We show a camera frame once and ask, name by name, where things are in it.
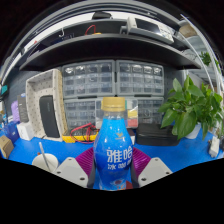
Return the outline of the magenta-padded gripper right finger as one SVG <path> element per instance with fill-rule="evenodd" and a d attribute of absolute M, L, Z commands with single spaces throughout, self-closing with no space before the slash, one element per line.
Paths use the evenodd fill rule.
<path fill-rule="evenodd" d="M 133 148 L 131 181 L 134 188 L 146 186 L 170 175 L 172 171 L 159 158 L 151 158 L 137 148 Z"/>

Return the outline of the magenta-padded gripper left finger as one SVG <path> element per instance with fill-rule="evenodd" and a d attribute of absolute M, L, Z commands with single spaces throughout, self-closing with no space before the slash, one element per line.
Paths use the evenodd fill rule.
<path fill-rule="evenodd" d="M 96 174 L 93 148 L 75 158 L 67 157 L 54 174 L 81 187 L 92 188 Z"/>

